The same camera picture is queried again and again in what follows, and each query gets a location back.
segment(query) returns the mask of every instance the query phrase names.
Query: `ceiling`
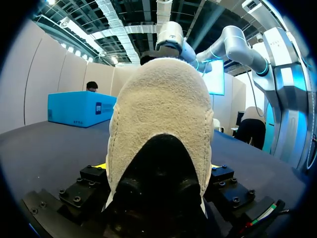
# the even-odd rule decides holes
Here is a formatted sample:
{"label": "ceiling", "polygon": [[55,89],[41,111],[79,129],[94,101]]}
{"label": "ceiling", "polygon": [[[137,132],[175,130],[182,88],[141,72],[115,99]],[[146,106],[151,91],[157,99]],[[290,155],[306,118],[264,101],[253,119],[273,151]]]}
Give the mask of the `ceiling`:
{"label": "ceiling", "polygon": [[[123,26],[156,25],[156,0],[110,0]],[[240,27],[248,42],[256,43],[255,35],[263,31],[262,26],[242,9],[243,0],[174,0],[171,6],[170,20],[178,22],[188,37],[190,45],[196,44],[196,53],[204,51],[221,35],[227,25]],[[69,17],[86,34],[90,35],[110,28],[103,11],[95,0],[55,0],[39,6],[38,14],[33,20],[53,38],[65,43],[75,50],[84,52],[95,62],[114,65],[111,57],[116,56],[119,63],[130,63],[125,48],[117,36],[96,39],[98,46],[106,52],[105,57],[98,57],[98,52],[87,42],[70,31],[61,29],[59,23]],[[142,55],[144,51],[155,48],[156,33],[128,34],[135,52]],[[238,75],[244,72],[239,63],[225,61],[225,71]]]}

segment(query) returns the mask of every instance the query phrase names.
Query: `bolt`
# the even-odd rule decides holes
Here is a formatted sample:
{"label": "bolt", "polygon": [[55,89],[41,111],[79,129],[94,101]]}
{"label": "bolt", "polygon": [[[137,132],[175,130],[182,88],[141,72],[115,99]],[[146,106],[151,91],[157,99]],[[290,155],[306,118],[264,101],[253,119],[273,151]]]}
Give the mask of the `bolt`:
{"label": "bolt", "polygon": [[76,196],[76,197],[74,197],[73,201],[74,201],[75,203],[79,203],[79,202],[81,201],[81,197]]}
{"label": "bolt", "polygon": [[66,194],[65,189],[61,189],[61,190],[59,191],[59,194],[60,194],[60,196],[64,196],[64,195]]}
{"label": "bolt", "polygon": [[238,197],[233,197],[232,201],[236,204],[238,204],[240,202],[240,199]]}
{"label": "bolt", "polygon": [[41,207],[45,208],[46,207],[46,203],[45,202],[41,202]]}
{"label": "bolt", "polygon": [[237,178],[231,178],[231,183],[236,184],[236,183],[237,183],[237,181],[238,181],[238,179],[237,179]]}
{"label": "bolt", "polygon": [[251,196],[253,196],[255,193],[256,193],[256,192],[255,192],[254,189],[251,189],[251,190],[248,191],[248,194],[251,195]]}
{"label": "bolt", "polygon": [[33,215],[35,215],[35,214],[38,213],[38,210],[37,210],[36,208],[32,208],[32,209],[31,209],[31,213],[32,213]]}
{"label": "bolt", "polygon": [[219,184],[220,187],[224,187],[224,186],[226,185],[226,183],[225,183],[225,182],[222,182],[222,181],[219,182],[218,184]]}

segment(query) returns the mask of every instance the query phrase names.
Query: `cable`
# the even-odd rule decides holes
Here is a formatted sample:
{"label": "cable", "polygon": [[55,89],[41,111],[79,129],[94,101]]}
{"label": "cable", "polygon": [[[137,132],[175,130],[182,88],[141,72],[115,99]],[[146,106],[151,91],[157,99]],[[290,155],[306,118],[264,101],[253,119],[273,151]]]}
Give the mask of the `cable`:
{"label": "cable", "polygon": [[252,81],[251,81],[251,78],[249,76],[249,73],[248,73],[248,69],[244,67],[244,69],[246,70],[246,73],[247,73],[247,76],[249,78],[249,81],[250,81],[250,84],[251,84],[251,88],[252,88],[252,92],[253,92],[253,98],[254,98],[254,104],[256,105],[256,110],[257,110],[257,113],[259,115],[259,117],[264,117],[264,113],[263,115],[261,116],[260,113],[259,113],[259,110],[258,110],[258,106],[257,106],[257,101],[256,101],[256,96],[255,96],[255,93],[254,93],[254,89],[253,89],[253,84],[252,84]]}
{"label": "cable", "polygon": [[275,219],[278,216],[286,215],[286,214],[293,214],[295,213],[294,210],[285,209],[275,214],[268,215],[267,217],[259,220],[254,225],[250,226],[248,229],[245,230],[243,234],[244,237],[258,237],[259,232],[264,231],[269,225],[270,220]]}
{"label": "cable", "polygon": [[207,68],[207,63],[205,64],[205,68],[204,68],[204,72],[203,72],[202,78],[204,78],[204,75],[205,75],[205,72],[206,72],[206,68]]}

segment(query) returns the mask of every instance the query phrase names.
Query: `ceiling light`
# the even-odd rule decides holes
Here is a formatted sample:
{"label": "ceiling light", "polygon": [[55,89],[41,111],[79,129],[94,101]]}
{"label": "ceiling light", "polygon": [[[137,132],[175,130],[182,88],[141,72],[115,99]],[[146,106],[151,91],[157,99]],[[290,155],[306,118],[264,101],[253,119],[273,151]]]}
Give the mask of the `ceiling light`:
{"label": "ceiling light", "polygon": [[99,56],[100,57],[106,56],[106,52],[104,50],[101,50],[100,53],[99,53]]}
{"label": "ceiling light", "polygon": [[71,53],[73,53],[73,52],[74,52],[74,48],[68,47],[68,51],[71,52]]}
{"label": "ceiling light", "polygon": [[55,4],[55,0],[47,0],[47,2],[48,2],[49,5]]}
{"label": "ceiling light", "polygon": [[116,57],[111,57],[111,60],[114,64],[117,64],[118,63],[118,59]]}
{"label": "ceiling light", "polygon": [[75,55],[80,57],[81,56],[81,52],[80,51],[76,51]]}

